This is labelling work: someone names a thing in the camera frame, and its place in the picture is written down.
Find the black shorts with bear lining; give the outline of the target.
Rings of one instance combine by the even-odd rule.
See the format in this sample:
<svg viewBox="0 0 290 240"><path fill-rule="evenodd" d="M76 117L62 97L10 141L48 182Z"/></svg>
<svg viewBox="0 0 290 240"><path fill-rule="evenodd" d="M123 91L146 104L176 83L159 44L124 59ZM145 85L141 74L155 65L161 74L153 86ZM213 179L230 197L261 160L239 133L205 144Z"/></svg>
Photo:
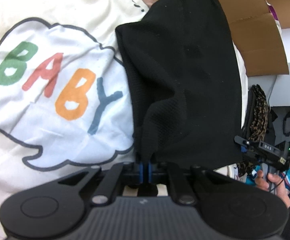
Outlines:
<svg viewBox="0 0 290 240"><path fill-rule="evenodd" d="M218 0L159 0L116 28L143 163L210 169L242 159L241 82Z"/></svg>

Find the black bag pile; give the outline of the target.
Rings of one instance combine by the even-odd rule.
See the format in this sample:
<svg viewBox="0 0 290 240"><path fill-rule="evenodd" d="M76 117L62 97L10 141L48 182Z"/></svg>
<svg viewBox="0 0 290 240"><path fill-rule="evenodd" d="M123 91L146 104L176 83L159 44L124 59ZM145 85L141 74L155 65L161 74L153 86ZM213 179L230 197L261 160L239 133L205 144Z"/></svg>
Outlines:
<svg viewBox="0 0 290 240"><path fill-rule="evenodd" d="M274 131L274 146L290 142L290 106L272 107L271 124Z"/></svg>

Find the leopard print folded garment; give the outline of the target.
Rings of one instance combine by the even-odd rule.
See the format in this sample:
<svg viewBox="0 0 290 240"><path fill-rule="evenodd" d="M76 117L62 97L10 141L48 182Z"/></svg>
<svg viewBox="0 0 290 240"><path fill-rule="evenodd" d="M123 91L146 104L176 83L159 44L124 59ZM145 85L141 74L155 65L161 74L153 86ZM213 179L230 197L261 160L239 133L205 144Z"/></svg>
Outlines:
<svg viewBox="0 0 290 240"><path fill-rule="evenodd" d="M243 143L242 145L237 144L242 153L242 161L237 163L240 178L250 174L257 166L256 147L260 141L265 139L269 111L270 107L265 92L260 85L253 85L248 91L247 111L242 134L236 137Z"/></svg>

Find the cream bear print bedsheet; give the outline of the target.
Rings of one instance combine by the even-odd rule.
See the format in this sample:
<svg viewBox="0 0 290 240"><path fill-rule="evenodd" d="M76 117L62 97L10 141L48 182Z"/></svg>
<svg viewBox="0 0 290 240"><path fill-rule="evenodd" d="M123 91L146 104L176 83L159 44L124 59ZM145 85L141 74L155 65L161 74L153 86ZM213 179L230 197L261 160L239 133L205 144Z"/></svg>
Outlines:
<svg viewBox="0 0 290 240"><path fill-rule="evenodd" d="M0 0L0 205L88 166L138 160L115 29L156 1Z"/></svg>

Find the brown cardboard sheet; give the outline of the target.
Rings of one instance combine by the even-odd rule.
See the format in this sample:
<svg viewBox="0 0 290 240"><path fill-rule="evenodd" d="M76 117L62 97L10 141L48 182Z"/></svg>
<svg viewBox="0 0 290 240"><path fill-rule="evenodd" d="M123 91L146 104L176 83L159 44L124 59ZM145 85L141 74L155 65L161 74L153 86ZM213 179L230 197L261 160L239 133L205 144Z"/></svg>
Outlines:
<svg viewBox="0 0 290 240"><path fill-rule="evenodd" d="M219 0L232 40L248 76L288 75L289 67L276 25L265 0Z"/></svg>

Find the purple white refill pouch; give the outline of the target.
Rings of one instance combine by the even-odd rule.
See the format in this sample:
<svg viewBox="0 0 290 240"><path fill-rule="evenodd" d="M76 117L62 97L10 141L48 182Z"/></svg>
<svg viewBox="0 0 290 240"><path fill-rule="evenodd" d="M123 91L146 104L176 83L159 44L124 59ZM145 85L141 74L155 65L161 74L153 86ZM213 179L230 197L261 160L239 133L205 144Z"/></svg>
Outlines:
<svg viewBox="0 0 290 240"><path fill-rule="evenodd" d="M266 1L266 3L267 3L267 6L268 6L268 9L269 9L270 13L272 14L272 16L273 16L273 18L275 20L275 23L276 23L276 26L277 26L277 28L279 30L279 33L281 34L281 25L280 25L277 13L276 13L274 7L270 3L268 3L268 1Z"/></svg>

